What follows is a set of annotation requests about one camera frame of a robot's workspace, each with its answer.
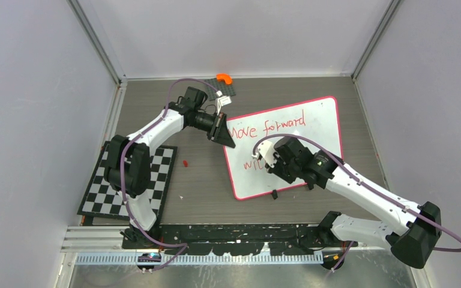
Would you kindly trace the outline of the pink framed whiteboard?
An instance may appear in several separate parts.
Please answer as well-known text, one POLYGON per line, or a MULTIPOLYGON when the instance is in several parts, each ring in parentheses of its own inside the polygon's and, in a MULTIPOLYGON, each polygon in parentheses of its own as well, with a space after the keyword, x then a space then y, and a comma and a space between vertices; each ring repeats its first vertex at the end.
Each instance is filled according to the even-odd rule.
POLYGON ((274 109, 263 110, 227 120, 227 127, 235 143, 234 148, 224 147, 230 183, 237 200, 247 200, 300 187, 297 179, 289 184, 267 173, 265 161, 252 156, 254 145, 265 136, 279 140, 277 134, 296 134, 308 138, 338 157, 343 156, 342 137, 337 100, 332 96, 274 109))

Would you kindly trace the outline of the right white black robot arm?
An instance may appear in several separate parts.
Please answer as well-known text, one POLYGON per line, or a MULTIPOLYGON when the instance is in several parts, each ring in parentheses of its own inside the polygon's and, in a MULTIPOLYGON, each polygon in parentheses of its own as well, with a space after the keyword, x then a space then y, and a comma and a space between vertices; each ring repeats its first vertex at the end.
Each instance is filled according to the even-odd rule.
POLYGON ((267 172, 291 184, 297 179, 309 189, 320 187, 341 195, 377 219, 353 218, 330 211, 319 225, 319 240, 326 246, 357 241, 390 250, 402 263, 416 269, 425 266, 440 239, 441 210, 432 203, 421 205, 404 199, 369 181, 338 156, 323 149, 312 153, 295 137, 261 142, 258 157, 267 172))

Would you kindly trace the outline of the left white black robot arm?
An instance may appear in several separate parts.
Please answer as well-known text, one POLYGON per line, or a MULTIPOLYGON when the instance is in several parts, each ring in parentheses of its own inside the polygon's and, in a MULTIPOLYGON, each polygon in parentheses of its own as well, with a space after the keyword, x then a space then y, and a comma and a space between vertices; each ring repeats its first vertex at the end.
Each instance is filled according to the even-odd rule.
POLYGON ((217 91, 216 96, 216 111, 207 113, 202 105, 208 95, 189 86, 183 96, 168 102, 142 129, 128 136, 113 136, 109 143, 104 179, 122 197, 130 224, 139 229, 137 240, 145 248, 154 248, 160 240, 160 232, 153 228, 156 213, 144 196, 151 180, 152 153, 187 127, 205 132, 208 140, 219 145, 236 146, 227 127, 227 115, 221 111, 232 99, 221 91, 217 91))

